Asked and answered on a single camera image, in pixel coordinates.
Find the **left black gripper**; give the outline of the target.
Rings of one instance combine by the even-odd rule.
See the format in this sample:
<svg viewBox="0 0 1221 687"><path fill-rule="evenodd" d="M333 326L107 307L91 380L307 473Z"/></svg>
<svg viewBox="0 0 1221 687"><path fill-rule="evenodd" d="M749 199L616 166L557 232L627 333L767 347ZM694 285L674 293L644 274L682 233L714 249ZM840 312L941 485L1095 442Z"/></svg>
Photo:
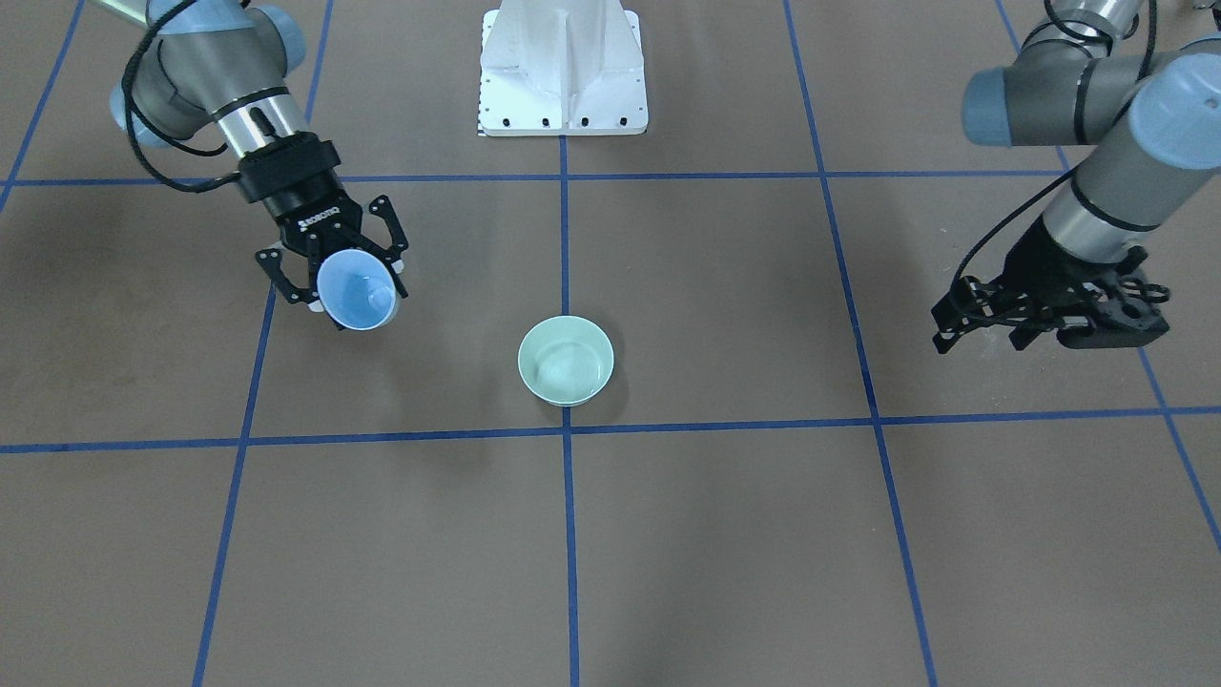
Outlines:
<svg viewBox="0 0 1221 687"><path fill-rule="evenodd" d="M1037 220L1004 257L1002 275L990 282L952 281L930 314L933 345L946 355L963 336L993 325L1012 329L1057 329L1070 349L1138 348L1168 332L1160 305L1166 286L1148 282L1140 265L1147 248L1122 243L1117 257L1082 260Z"/></svg>

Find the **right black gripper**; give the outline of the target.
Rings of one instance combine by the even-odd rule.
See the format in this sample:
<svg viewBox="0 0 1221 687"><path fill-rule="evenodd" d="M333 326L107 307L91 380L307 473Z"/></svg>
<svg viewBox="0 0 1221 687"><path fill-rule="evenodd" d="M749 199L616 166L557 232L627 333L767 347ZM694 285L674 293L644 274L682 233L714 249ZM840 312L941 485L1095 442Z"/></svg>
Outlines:
<svg viewBox="0 0 1221 687"><path fill-rule="evenodd" d="M361 246L361 205L341 185L335 168L339 153L330 140L315 134L283 135L270 145L241 157L238 188L250 203L260 203L280 228L280 246L266 246L254 253L256 265L266 275L272 290L289 304L305 304L315 314L327 314L336 329L344 331L321 300L317 286L324 261L333 253ZM389 196L376 196L369 214L383 222L389 237L387 246L379 246L380 257L391 275L392 286L400 299L408 290L402 278L403 254L409 240ZM310 249L310 236L317 239L317 251ZM306 257L309 286L295 286L282 268L286 253Z"/></svg>

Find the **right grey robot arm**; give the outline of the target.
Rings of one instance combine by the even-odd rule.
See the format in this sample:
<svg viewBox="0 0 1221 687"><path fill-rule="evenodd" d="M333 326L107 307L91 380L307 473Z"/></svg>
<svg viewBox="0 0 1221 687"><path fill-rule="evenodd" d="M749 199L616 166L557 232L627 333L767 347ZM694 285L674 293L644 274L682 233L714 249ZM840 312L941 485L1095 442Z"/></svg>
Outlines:
<svg viewBox="0 0 1221 687"><path fill-rule="evenodd" d="M249 1L109 1L106 9L140 27L111 115L136 161L179 193L231 184L260 204L280 229L256 251L263 275L284 301L326 314L339 329L388 325L407 299L402 282L408 238L388 196L366 207L339 174L339 153L311 131L286 85L304 61L300 26L283 9ZM234 171L188 183L161 173L147 148L206 156L193 135L217 127Z"/></svg>

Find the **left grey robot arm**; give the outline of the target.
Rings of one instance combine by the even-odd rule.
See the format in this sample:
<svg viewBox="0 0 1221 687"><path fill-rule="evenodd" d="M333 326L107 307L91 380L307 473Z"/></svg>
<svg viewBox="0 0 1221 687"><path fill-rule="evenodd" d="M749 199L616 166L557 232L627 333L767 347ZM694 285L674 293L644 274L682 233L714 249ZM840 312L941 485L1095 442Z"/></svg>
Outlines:
<svg viewBox="0 0 1221 687"><path fill-rule="evenodd" d="M1061 347L1147 347L1168 332L1168 288L1143 273L1147 240L1219 174L1219 37L1173 52L1117 56L1144 1L1046 1L1007 67L973 74L961 122L978 145L1087 145L1004 257L1002 275L955 271L933 305L947 353L989 326L1015 349L1053 332Z"/></svg>

